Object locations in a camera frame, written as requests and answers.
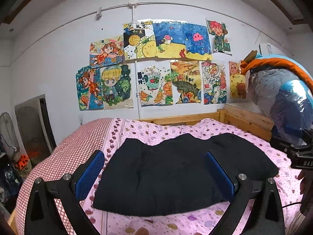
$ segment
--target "poster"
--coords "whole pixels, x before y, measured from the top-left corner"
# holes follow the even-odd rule
[[[231,54],[230,44],[228,39],[225,37],[228,34],[226,25],[224,23],[218,23],[216,21],[207,20],[209,33],[215,35],[214,37],[214,48],[213,51]]]
[[[190,23],[182,23],[185,37],[186,57],[195,60],[212,60],[208,29]]]
[[[80,110],[103,109],[100,68],[84,67],[76,74]]]
[[[142,107],[173,105],[171,69],[154,65],[138,72],[140,103]]]
[[[240,74],[240,66],[236,62],[229,61],[229,82],[230,82],[230,97],[231,98],[246,98],[246,78]]]
[[[172,83],[180,93],[179,103],[201,102],[199,61],[171,60]]]
[[[90,66],[102,67],[125,60],[123,36],[99,40],[90,44]]]
[[[111,65],[101,68],[100,71],[104,109],[134,107],[128,64]]]
[[[204,104],[226,103],[225,66],[219,63],[202,62],[201,67]]]
[[[157,46],[152,21],[123,25],[125,59],[155,57]]]
[[[185,58],[186,45],[181,22],[153,23],[159,58]]]

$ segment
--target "black garment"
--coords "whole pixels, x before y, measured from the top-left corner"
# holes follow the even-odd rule
[[[208,140],[184,134],[148,146],[126,139],[105,168],[94,197],[96,209],[130,216],[165,216],[223,200],[204,154],[219,149],[250,179],[274,177],[278,168],[256,146],[230,133]]]

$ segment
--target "silver screw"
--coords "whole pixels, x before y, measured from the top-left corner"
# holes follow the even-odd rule
[[[36,178],[36,179],[35,179],[35,183],[40,183],[41,181],[42,181],[41,178]]]
[[[273,178],[268,178],[267,181],[270,183],[275,183],[275,180]]]
[[[246,176],[245,174],[243,174],[243,173],[240,173],[240,174],[238,175],[238,177],[239,177],[241,180],[246,180],[246,179],[247,179],[247,176]]]
[[[69,180],[71,178],[71,174],[65,174],[64,176],[63,176],[63,179],[64,180]]]

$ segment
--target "pink bedsheet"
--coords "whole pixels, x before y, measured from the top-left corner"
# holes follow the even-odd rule
[[[157,145],[163,140],[175,138],[178,135],[185,133],[190,133],[196,138],[208,139],[213,135],[225,132],[234,133],[242,138],[245,138],[246,140],[249,140],[256,146],[258,146],[261,150],[263,150],[265,154],[279,167],[279,174],[275,177],[275,181],[280,192],[283,206],[291,202],[297,202],[300,200],[300,182],[295,178],[300,171],[290,168],[290,160],[287,159],[284,153],[281,153],[280,151],[271,148],[269,143],[264,140],[261,140],[249,133],[245,133],[234,126],[225,125],[213,119],[204,119],[194,126],[159,126],[135,120],[113,119],[109,129],[105,132],[103,130],[102,134],[98,135],[99,137],[102,137],[101,140],[103,144],[101,150],[104,152],[106,157],[103,170],[105,169],[105,166],[108,164],[115,151],[121,146],[121,144],[123,144],[126,138],[136,138],[141,140],[145,144]],[[75,134],[76,132],[69,137],[75,138]],[[65,174],[67,172],[73,172],[74,170],[73,168],[69,170],[62,169],[62,174]],[[25,201],[26,199],[28,199],[33,180],[38,176],[41,176],[45,179],[45,177],[42,176],[39,171],[43,173],[49,173],[49,171],[44,171],[43,169],[34,169],[34,171],[31,173],[32,176],[30,176],[30,178],[27,180],[27,186],[23,185],[21,189],[21,193],[25,195],[20,196],[20,193],[18,198],[17,224],[19,234],[21,235],[24,232],[23,218],[25,217],[26,211]],[[221,202],[205,209],[164,217],[129,217],[97,210],[93,208],[92,204],[94,199],[94,193],[101,179],[102,172],[99,174],[97,180],[95,181],[93,188],[90,190],[87,196],[87,199],[82,202],[83,210],[88,215],[90,221],[94,224],[94,226],[97,228],[101,235],[151,235],[167,233],[178,235],[209,234],[229,205],[228,202]],[[55,177],[52,178],[51,173],[49,174],[50,175],[47,180],[59,179],[62,175],[57,174],[57,176],[54,175]],[[250,200],[234,234],[240,234],[242,232],[242,229],[245,226],[245,223],[250,214],[252,205],[253,200]],[[69,234],[75,234],[72,227],[70,226],[70,223],[67,220],[66,215],[64,214],[61,203],[58,202],[57,206]],[[284,219],[286,227],[290,224],[294,214],[296,213],[296,211],[298,211],[298,209],[299,205],[293,205],[284,208]]]

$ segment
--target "black cable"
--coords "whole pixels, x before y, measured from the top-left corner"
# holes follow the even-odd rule
[[[290,203],[286,206],[283,206],[283,208],[286,208],[286,207],[289,207],[289,206],[292,206],[292,205],[295,205],[295,204],[301,204],[301,202],[294,202],[294,203]]]

